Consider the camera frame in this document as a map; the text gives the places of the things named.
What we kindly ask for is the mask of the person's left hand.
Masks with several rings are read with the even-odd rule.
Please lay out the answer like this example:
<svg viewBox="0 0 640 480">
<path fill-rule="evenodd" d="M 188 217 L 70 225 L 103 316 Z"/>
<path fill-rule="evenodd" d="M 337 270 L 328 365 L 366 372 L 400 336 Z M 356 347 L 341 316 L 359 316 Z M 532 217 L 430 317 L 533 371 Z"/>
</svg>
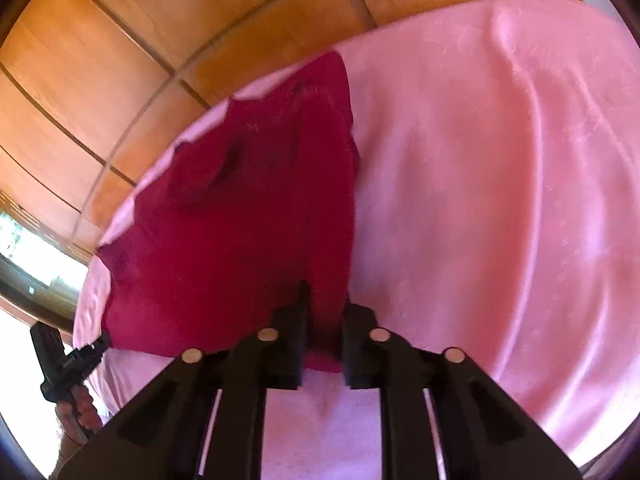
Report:
<svg viewBox="0 0 640 480">
<path fill-rule="evenodd" d="M 75 443 L 84 445 L 103 427 L 103 422 L 86 386 L 73 387 L 72 398 L 72 402 L 58 402 L 55 413 L 66 436 Z"/>
</svg>

